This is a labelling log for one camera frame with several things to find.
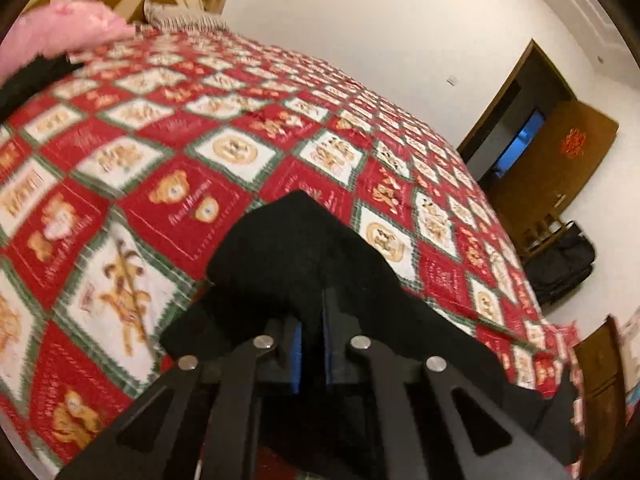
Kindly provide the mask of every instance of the pink plush fabric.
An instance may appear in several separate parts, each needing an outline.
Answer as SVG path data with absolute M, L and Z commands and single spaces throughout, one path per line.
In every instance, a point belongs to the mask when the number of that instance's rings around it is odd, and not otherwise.
M 38 7 L 18 18 L 0 44 L 0 85 L 38 54 L 92 48 L 133 38 L 136 28 L 102 2 L 70 0 Z

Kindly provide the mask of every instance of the pillow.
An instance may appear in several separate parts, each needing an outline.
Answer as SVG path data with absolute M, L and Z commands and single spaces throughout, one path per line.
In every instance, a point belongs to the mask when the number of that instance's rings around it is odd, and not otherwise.
M 18 18 L 0 44 L 0 85 L 38 54 L 56 57 L 135 34 L 133 25 L 102 2 L 69 0 L 38 7 Z
M 204 10 L 193 10 L 178 5 L 155 4 L 149 0 L 145 1 L 144 9 L 146 20 L 163 32 L 229 30 L 229 26 L 219 14 Z

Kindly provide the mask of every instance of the ceiling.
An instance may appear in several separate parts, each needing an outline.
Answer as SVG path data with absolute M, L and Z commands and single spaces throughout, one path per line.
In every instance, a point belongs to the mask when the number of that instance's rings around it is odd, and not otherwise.
M 597 0 L 544 0 L 569 29 L 594 70 L 640 89 L 640 68 Z

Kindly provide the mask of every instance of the cabinet drawer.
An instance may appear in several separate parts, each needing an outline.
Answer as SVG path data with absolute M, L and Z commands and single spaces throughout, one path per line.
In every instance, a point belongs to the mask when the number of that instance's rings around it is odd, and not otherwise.
M 582 476 L 595 471 L 613 449 L 624 430 L 624 405 L 620 403 L 618 384 L 612 384 L 595 397 L 585 399 L 584 424 L 586 441 Z
M 587 394 L 596 392 L 621 372 L 618 343 L 614 337 L 605 324 L 574 347 L 584 375 L 584 391 Z

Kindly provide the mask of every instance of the door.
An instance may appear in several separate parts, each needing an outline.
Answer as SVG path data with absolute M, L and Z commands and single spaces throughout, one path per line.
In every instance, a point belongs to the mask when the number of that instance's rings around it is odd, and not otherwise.
M 609 151 L 618 123 L 580 101 L 560 103 L 520 158 L 488 190 L 506 231 L 526 253 L 531 233 L 557 219 Z

